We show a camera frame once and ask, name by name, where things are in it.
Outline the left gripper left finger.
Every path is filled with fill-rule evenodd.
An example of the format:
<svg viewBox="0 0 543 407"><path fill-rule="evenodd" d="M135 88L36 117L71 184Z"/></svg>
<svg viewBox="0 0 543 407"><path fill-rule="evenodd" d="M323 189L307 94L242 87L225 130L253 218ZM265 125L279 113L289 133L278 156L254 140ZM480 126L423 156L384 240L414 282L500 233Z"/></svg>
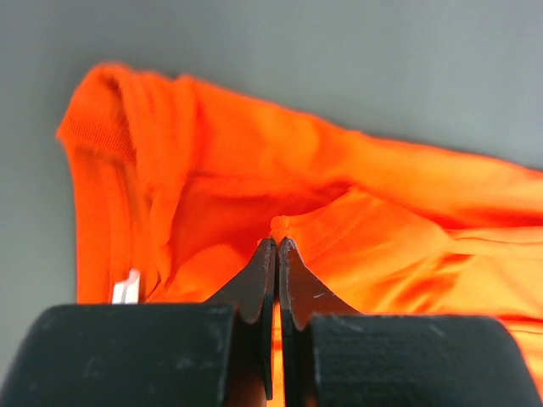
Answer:
<svg viewBox="0 0 543 407"><path fill-rule="evenodd" d="M201 304L60 305L32 324L4 406L263 406L272 397L277 249Z"/></svg>

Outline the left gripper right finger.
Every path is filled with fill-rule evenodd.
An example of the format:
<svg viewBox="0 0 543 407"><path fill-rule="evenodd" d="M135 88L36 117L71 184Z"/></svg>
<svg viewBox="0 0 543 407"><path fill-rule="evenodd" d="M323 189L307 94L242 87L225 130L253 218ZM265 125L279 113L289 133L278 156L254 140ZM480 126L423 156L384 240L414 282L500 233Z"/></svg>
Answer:
<svg viewBox="0 0 543 407"><path fill-rule="evenodd" d="M277 251L288 406L539 406L521 351L495 319L364 315Z"/></svg>

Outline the orange t shirt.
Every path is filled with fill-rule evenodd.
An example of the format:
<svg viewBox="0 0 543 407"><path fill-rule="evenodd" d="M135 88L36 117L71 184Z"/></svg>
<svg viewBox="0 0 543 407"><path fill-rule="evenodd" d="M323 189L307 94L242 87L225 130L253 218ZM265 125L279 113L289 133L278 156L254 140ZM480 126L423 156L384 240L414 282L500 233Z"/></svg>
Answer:
<svg viewBox="0 0 543 407"><path fill-rule="evenodd" d="M130 270L147 303L200 302L258 243L369 314L489 315L542 382L542 174L367 136L190 75L92 68L57 131L81 304Z"/></svg>

